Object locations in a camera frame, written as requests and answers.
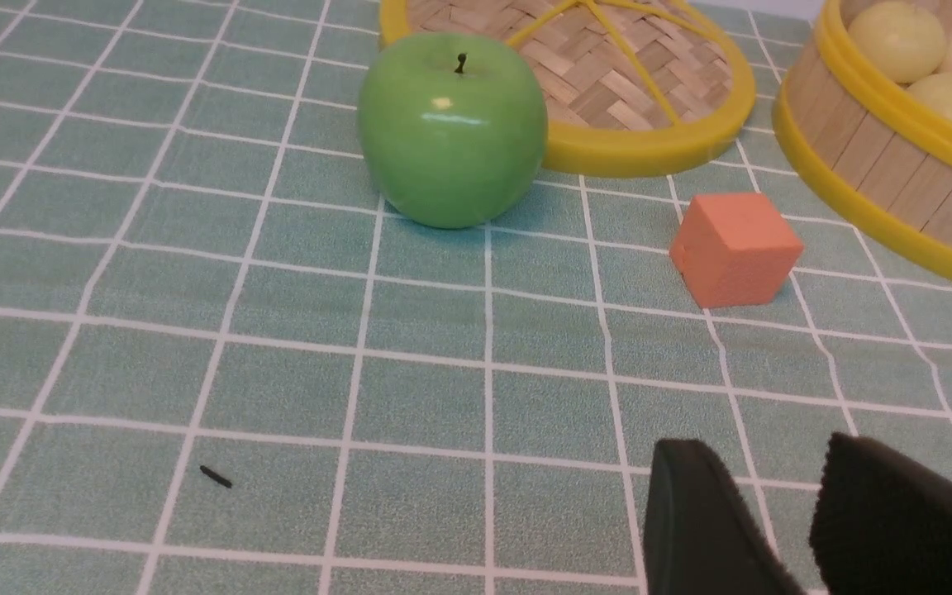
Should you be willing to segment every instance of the apple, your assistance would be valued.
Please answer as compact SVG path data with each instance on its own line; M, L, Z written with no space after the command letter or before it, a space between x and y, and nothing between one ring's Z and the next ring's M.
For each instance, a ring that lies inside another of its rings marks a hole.
M539 80L509 45L415 33L369 68L358 126L385 199L421 225L461 229L524 198L543 162L549 118Z

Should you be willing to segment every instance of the grid pattern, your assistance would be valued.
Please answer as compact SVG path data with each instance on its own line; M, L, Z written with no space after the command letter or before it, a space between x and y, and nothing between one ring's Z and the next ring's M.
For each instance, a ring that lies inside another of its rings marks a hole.
M700 8L759 83L733 150L543 173L442 233L360 162L370 0L0 0L0 593L643 595L664 436L713 445L820 590L828 433L952 478L952 285L783 159L809 24ZM751 189L806 253L773 304L702 312L666 248L688 197Z

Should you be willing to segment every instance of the foam cube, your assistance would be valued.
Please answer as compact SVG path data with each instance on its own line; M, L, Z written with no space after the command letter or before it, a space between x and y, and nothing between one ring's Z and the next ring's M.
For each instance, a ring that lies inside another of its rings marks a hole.
M803 253L803 242L762 193L693 197L671 260L701 308L774 300Z

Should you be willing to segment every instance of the woven bamboo basket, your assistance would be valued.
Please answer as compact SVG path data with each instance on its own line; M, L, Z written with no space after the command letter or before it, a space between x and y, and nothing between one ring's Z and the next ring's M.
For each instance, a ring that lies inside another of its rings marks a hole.
M457 31L512 45L543 88L549 169L606 177L691 169L754 104L729 36L680 0L382 0L382 45Z
M882 0L827 0L774 106L803 180L843 218L952 281L952 123L858 52L846 27ZM914 0L952 34L952 0Z

